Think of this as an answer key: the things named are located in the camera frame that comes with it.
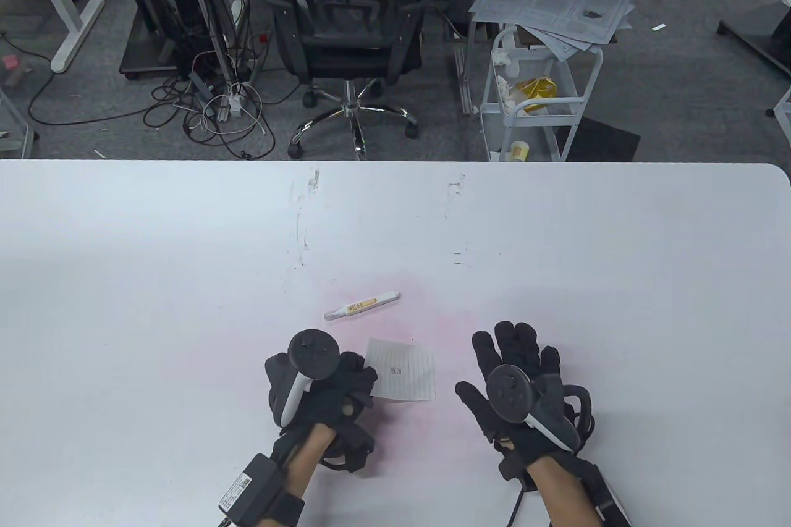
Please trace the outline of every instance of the paper cup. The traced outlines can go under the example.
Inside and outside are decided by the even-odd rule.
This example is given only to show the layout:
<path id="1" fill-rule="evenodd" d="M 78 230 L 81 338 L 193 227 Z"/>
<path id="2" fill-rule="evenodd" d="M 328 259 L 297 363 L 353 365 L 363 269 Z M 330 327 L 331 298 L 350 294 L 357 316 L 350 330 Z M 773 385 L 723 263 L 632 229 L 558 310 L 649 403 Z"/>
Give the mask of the paper cup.
<path id="1" fill-rule="evenodd" d="M 530 145 L 527 142 L 514 142 L 511 144 L 511 162 L 525 162 L 530 154 Z"/>

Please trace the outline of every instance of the chair base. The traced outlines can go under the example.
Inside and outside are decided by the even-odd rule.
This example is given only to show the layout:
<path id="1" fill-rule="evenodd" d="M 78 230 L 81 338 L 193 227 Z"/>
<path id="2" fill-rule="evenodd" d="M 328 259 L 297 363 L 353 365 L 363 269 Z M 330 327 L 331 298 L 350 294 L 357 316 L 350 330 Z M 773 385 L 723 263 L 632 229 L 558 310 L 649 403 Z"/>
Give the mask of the chair base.
<path id="1" fill-rule="evenodd" d="M 343 115 L 347 120 L 349 120 L 349 126 L 351 128 L 353 142 L 354 142 L 354 155 L 357 157 L 357 160 L 365 160 L 365 137 L 362 132 L 362 125 L 360 124 L 360 112 L 378 112 L 378 114 L 388 114 L 388 115 L 396 115 L 407 120 L 407 129 L 406 129 L 406 136 L 407 138 L 417 138 L 418 137 L 418 120 L 410 114 L 406 109 L 402 109 L 401 107 L 394 107 L 390 106 L 390 104 L 362 104 L 361 101 L 365 98 L 366 95 L 378 95 L 378 91 L 376 90 L 376 86 L 380 85 L 381 82 L 376 80 L 371 80 L 368 84 L 365 85 L 364 89 L 362 89 L 359 93 L 356 92 L 354 88 L 354 82 L 352 80 L 345 81 L 345 88 L 344 88 L 344 97 L 336 97 L 331 95 L 325 90 L 320 89 L 318 86 L 311 86 L 308 93 L 305 94 L 305 98 L 303 98 L 302 103 L 308 106 L 316 106 L 316 98 L 322 97 L 326 98 L 329 101 L 337 104 L 335 109 L 331 109 L 330 111 L 323 112 L 322 114 L 308 119 L 302 125 L 297 128 L 297 131 L 294 132 L 294 135 L 291 136 L 291 142 L 289 143 L 288 154 L 289 157 L 292 159 L 300 159 L 302 158 L 302 137 L 308 131 L 317 126 L 324 121 L 334 119 Z"/>

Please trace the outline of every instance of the floor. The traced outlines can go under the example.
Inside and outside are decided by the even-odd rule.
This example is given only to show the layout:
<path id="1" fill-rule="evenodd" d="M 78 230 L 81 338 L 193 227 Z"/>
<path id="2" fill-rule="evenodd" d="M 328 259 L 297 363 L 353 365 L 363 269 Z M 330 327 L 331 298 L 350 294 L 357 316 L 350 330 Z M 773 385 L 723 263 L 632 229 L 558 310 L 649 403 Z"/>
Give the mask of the floor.
<path id="1" fill-rule="evenodd" d="M 788 89 L 789 81 L 735 39 L 714 33 L 722 16 L 774 1 L 778 0 L 636 0 L 637 9 L 630 17 L 634 28 L 619 35 L 619 44 L 605 50 L 587 114 L 641 135 L 638 161 L 771 162 L 791 174 L 789 143 L 777 123 L 764 115 Z M 46 0 L 16 0 L 16 6 L 15 1 L 5 0 L 0 9 L 35 14 L 36 2 L 47 7 Z M 261 21 L 265 13 L 257 8 L 255 18 Z M 134 12 L 133 0 L 108 0 L 71 68 L 56 76 L 36 101 L 37 118 L 56 122 L 107 117 L 151 103 L 150 90 L 157 81 L 130 82 L 118 74 Z M 651 27 L 660 23 L 667 27 L 653 32 Z M 64 35 L 62 24 L 52 16 L 39 28 L 36 38 L 20 38 L 17 44 L 52 55 Z M 0 54 L 9 51 L 7 46 L 0 47 Z M 586 57 L 576 58 L 581 72 L 588 65 Z M 474 64 L 475 100 L 483 92 L 486 58 L 482 45 Z M 388 103 L 400 104 L 418 116 L 421 137 L 408 140 L 395 121 L 367 118 L 368 156 L 375 160 L 484 159 L 480 125 L 476 118 L 460 112 L 452 46 L 443 42 L 441 23 L 434 15 L 426 22 L 423 60 L 421 70 L 405 75 L 385 95 Z M 9 93 L 21 106 L 26 106 L 48 74 L 46 65 L 36 58 L 26 61 L 33 71 Z M 274 53 L 266 66 L 277 66 Z M 285 72 L 268 72 L 259 78 L 257 87 L 264 100 L 272 101 L 294 84 L 295 79 Z M 340 90 L 336 83 L 334 89 Z M 266 119 L 277 146 L 268 158 L 287 158 L 288 136 L 300 121 L 321 108 L 322 104 L 305 109 L 301 92 L 269 107 Z M 221 147 L 190 143 L 180 118 L 158 130 L 145 127 L 139 116 L 63 128 L 37 124 L 36 129 L 41 135 L 34 150 L 38 158 L 95 159 L 94 150 L 110 159 L 233 158 Z M 271 138 L 256 134 L 249 140 L 243 148 L 253 153 L 265 148 Z M 353 158 L 344 121 L 325 124 L 308 135 L 304 147 L 310 159 Z"/>

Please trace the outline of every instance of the barcode label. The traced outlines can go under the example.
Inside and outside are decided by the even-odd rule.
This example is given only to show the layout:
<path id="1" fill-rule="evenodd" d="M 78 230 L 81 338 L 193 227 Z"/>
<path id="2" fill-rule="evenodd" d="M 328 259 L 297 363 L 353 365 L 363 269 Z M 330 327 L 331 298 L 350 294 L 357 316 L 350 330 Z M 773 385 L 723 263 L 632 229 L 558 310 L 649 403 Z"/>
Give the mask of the barcode label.
<path id="1" fill-rule="evenodd" d="M 250 477 L 244 472 L 237 477 L 237 480 L 235 480 L 234 484 L 228 489 L 226 495 L 220 500 L 220 509 L 223 513 L 227 513 L 231 510 L 231 507 L 245 491 L 245 488 L 250 485 L 251 481 Z"/>

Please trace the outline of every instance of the black glove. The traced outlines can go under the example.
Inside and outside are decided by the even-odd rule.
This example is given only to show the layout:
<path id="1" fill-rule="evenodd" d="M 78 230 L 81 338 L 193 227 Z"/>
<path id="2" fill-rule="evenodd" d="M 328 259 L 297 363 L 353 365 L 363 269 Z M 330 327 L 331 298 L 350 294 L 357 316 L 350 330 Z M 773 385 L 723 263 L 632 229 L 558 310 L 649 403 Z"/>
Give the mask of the black glove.
<path id="1" fill-rule="evenodd" d="M 273 374 L 268 371 L 274 390 L 281 377 Z M 373 451 L 374 440 L 355 420 L 364 408 L 373 407 L 371 389 L 375 382 L 376 371 L 365 366 L 361 355 L 342 353 L 336 371 L 323 381 L 313 381 L 310 391 L 302 395 L 294 420 L 280 431 L 281 437 L 274 443 L 272 459 L 279 465 L 285 463 L 291 451 L 302 445 L 313 426 L 320 423 L 337 433 L 322 464 L 334 470 L 359 470 Z M 334 465 L 326 460 L 337 457 L 345 457 L 345 464 Z"/>
<path id="2" fill-rule="evenodd" d="M 478 367 L 484 379 L 501 364 L 518 366 L 540 389 L 541 377 L 544 374 L 560 375 L 560 355 L 554 347 L 546 346 L 539 356 L 539 346 L 536 343 L 536 330 L 526 323 L 517 323 L 516 327 L 510 321 L 501 321 L 494 327 L 494 335 L 500 346 L 502 358 L 494 349 L 491 335 L 488 332 L 476 332 L 472 335 L 472 347 L 478 358 Z M 478 425 L 494 448 L 505 455 L 500 471 L 505 479 L 519 477 L 531 484 L 525 468 L 540 457 L 560 451 L 549 439 L 534 428 L 529 428 L 525 423 L 512 424 L 506 422 L 489 405 L 486 397 L 466 381 L 455 385 L 455 392 L 470 409 L 478 421 Z M 565 416 L 573 423 L 573 407 L 566 403 Z M 505 446 L 510 441 L 514 445 L 517 455 Z"/>

